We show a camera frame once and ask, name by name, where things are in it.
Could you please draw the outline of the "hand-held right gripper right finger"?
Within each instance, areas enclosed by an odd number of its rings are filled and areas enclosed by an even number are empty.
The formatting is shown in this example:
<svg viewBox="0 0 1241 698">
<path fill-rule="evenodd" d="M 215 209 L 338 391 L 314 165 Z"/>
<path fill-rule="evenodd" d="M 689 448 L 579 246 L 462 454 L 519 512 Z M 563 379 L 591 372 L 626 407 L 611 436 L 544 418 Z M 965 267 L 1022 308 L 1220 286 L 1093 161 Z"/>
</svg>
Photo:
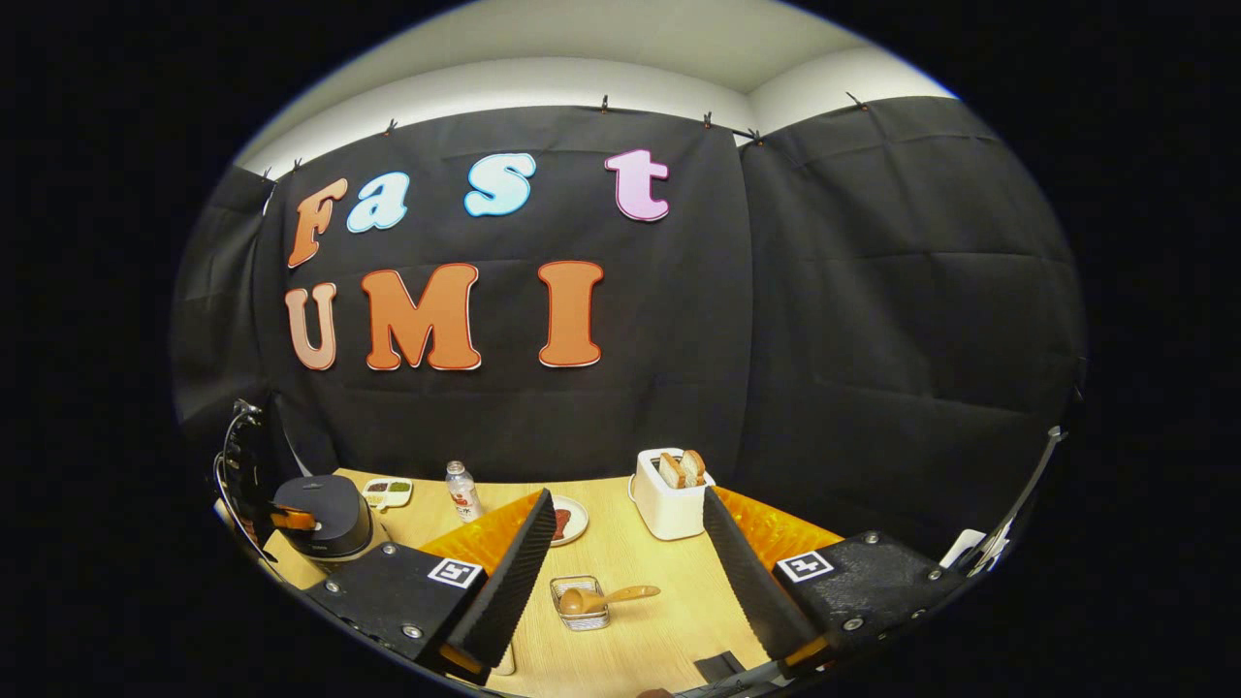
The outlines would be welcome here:
<svg viewBox="0 0 1241 698">
<path fill-rule="evenodd" d="M 750 628 L 788 677 L 877 650 L 967 586 L 880 532 L 843 538 L 707 487 L 702 522 Z"/>
</svg>

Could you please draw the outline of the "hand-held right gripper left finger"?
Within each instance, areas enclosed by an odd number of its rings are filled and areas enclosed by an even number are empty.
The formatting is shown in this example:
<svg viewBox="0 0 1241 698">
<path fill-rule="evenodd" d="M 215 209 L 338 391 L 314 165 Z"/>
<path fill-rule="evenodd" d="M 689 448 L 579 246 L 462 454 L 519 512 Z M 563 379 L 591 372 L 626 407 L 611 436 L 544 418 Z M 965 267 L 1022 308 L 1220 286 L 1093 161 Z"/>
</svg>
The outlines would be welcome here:
<svg viewBox="0 0 1241 698">
<path fill-rule="evenodd" d="M 385 543 L 307 597 L 380 650 L 482 686 L 513 640 L 555 530 L 553 496 L 542 488 L 419 549 Z"/>
</svg>

